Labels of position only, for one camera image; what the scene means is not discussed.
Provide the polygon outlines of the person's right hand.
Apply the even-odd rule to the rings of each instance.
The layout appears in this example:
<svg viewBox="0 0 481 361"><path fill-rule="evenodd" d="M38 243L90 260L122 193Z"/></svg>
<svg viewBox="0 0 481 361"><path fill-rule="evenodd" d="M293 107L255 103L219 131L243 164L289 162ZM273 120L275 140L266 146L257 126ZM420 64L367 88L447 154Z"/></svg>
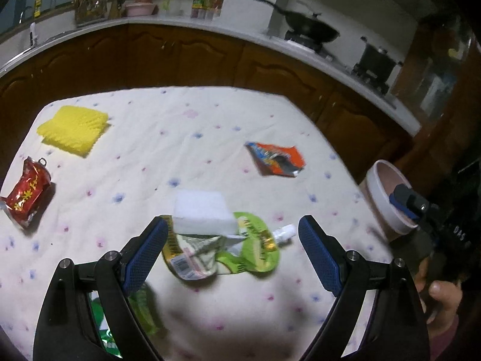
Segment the person's right hand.
<svg viewBox="0 0 481 361"><path fill-rule="evenodd" d="M434 280L429 286L428 293L434 300L434 310L427 320L429 338L433 340L445 334L456 320L457 309L462 299L461 281Z"/></svg>

